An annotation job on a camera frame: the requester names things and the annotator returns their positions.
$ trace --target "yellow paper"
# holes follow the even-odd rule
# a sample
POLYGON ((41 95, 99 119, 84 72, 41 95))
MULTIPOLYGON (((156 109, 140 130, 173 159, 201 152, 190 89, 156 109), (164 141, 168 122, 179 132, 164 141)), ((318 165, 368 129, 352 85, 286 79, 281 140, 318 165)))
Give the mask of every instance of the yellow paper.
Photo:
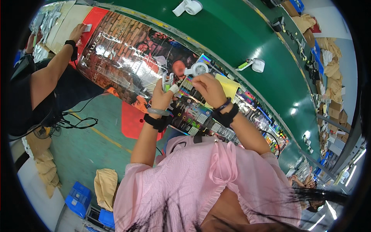
MULTIPOLYGON (((241 87, 241 85, 233 80, 228 79, 226 76, 220 74, 216 74, 215 78, 221 83, 221 86, 223 87, 223 91, 226 97, 230 97, 233 100, 234 95, 237 92, 237 89, 241 87)), ((213 108, 208 103, 205 103, 205 106, 210 109, 213 108)))

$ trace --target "fluorescent light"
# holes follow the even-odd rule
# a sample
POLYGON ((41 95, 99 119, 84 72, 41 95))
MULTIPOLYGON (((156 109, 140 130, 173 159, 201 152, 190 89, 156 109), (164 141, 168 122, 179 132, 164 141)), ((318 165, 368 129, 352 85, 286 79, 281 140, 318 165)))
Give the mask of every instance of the fluorescent light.
POLYGON ((309 131, 306 131, 306 132, 304 133, 304 135, 305 135, 305 137, 308 139, 308 138, 311 136, 311 133, 310 133, 309 131))
POLYGON ((326 201, 326 204, 327 204, 328 208, 330 209, 330 212, 331 212, 331 214, 332 214, 332 217, 334 218, 334 220, 336 220, 336 218, 338 218, 338 217, 336 216, 336 211, 335 211, 335 209, 333 209, 333 208, 331 207, 331 205, 328 203, 328 201, 326 201))
POLYGON ((316 225, 320 222, 320 221, 322 221, 322 219, 325 217, 325 214, 312 226, 312 227, 310 227, 308 230, 309 231, 311 231, 311 230, 313 230, 313 228, 314 227, 316 227, 316 225))
POLYGON ((352 173, 350 174, 350 176, 349 176, 349 178, 348 178, 347 183, 345 184, 345 186, 348 186, 349 181, 350 181, 350 179, 352 179, 352 176, 353 176, 354 171, 355 171, 356 168, 357 168, 357 165, 354 166, 354 168, 353 168, 353 170, 352 170, 352 173))
POLYGON ((353 162, 354 164, 366 153, 366 149, 362 151, 362 153, 358 156, 358 158, 353 162))

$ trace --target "black watch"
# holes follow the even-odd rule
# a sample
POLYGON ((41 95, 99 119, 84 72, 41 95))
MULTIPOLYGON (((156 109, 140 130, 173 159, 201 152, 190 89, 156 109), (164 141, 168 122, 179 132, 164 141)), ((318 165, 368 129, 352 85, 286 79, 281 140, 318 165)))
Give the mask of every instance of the black watch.
POLYGON ((73 47, 73 53, 72 53, 72 56, 71 56, 71 61, 77 60, 77 47, 76 47, 76 43, 73 40, 66 40, 65 45, 66 44, 71 44, 72 47, 73 47))
POLYGON ((239 111, 238 105, 234 103, 233 108, 229 113, 221 114, 219 111, 213 111, 211 113, 211 116, 221 125, 228 128, 230 124, 233 122, 233 118, 237 115, 238 111, 239 111))
POLYGON ((153 128, 159 132, 163 132, 172 119, 173 118, 170 116, 162 116, 161 118, 154 119, 149 114, 144 115, 146 123, 152 125, 153 128))

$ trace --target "black wristband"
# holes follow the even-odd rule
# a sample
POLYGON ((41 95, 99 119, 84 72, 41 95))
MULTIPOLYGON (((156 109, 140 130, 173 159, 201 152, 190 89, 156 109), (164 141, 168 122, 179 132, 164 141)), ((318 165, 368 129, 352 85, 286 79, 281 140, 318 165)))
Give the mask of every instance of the black wristband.
POLYGON ((76 47, 76 43, 73 40, 66 40, 65 45, 66 44, 71 44, 72 47, 73 47, 73 53, 72 53, 72 56, 71 56, 71 61, 77 60, 77 47, 76 47))
POLYGON ((233 122, 233 118, 237 115, 238 110, 238 105, 235 103, 233 104, 233 108, 229 113, 221 114, 219 111, 213 111, 211 113, 211 116, 221 125, 229 127, 230 124, 233 122))
POLYGON ((163 132, 173 118, 170 116, 162 116, 161 118, 154 119, 149 114, 145 114, 143 119, 146 123, 152 125, 155 130, 163 132))
POLYGON ((226 108, 226 107, 229 105, 229 103, 231 103, 231 100, 232 100, 232 98, 227 97, 227 101, 226 101, 226 103, 224 103, 223 105, 221 105, 219 108, 214 109, 214 111, 219 112, 219 111, 221 111, 222 109, 226 108))

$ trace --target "white mini fan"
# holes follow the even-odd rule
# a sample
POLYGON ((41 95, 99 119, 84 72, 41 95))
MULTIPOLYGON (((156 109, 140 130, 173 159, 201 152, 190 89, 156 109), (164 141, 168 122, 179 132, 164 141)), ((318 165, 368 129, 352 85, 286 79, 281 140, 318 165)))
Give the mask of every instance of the white mini fan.
POLYGON ((209 72, 209 68, 205 63, 198 62, 191 66, 190 69, 185 68, 184 74, 198 76, 209 72))

